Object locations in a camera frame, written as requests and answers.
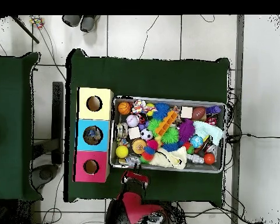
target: orange toy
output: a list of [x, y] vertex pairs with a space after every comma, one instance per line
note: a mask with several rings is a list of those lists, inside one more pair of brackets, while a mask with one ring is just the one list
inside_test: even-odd
[[215, 162], [215, 156], [212, 153], [206, 153], [204, 156], [204, 162], [208, 165], [211, 165]]
[[159, 124], [159, 126], [156, 128], [156, 133], [160, 136], [164, 135], [164, 133], [168, 130], [170, 127], [170, 124], [173, 123], [173, 121], [176, 119], [177, 113], [175, 111], [170, 111], [167, 114], [167, 117], [163, 119], [163, 122]]
[[122, 115], [127, 115], [131, 112], [131, 104], [129, 104], [129, 102], [121, 102], [118, 105], [118, 111], [120, 114]]

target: soccer ball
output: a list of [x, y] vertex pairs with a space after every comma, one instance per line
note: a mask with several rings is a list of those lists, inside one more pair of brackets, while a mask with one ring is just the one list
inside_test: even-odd
[[148, 130], [147, 128], [143, 129], [140, 132], [141, 138], [145, 141], [151, 140], [153, 138], [152, 131]]

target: football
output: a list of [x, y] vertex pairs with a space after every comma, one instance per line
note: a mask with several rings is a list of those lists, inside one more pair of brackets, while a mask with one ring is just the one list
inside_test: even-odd
[[200, 120], [205, 114], [205, 107], [196, 107], [192, 112], [192, 120]]
[[140, 132], [140, 136], [145, 141], [151, 140], [153, 138], [152, 131], [148, 130], [147, 128]]

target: purple toy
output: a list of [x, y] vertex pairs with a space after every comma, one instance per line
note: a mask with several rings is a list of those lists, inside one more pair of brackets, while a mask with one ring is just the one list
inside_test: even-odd
[[180, 141], [187, 142], [191, 136], [194, 135], [195, 127], [193, 126], [193, 121], [188, 118], [180, 125]]
[[206, 109], [206, 114], [212, 114], [212, 113], [220, 113], [221, 109], [219, 106], [212, 106], [212, 107], [208, 107]]
[[138, 127], [140, 131], [142, 131], [145, 128], [148, 128], [148, 121], [146, 121], [144, 124], [139, 124]]

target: round hole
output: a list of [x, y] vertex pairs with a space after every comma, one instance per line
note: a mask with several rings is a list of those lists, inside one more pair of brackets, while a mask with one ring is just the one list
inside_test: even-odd
[[99, 164], [96, 160], [87, 160], [83, 168], [86, 173], [95, 174], [99, 171]]
[[84, 130], [83, 139], [89, 145], [98, 145], [103, 139], [103, 132], [95, 125], [89, 126]]
[[91, 96], [87, 99], [86, 105], [90, 111], [99, 111], [102, 109], [103, 102], [99, 96]]

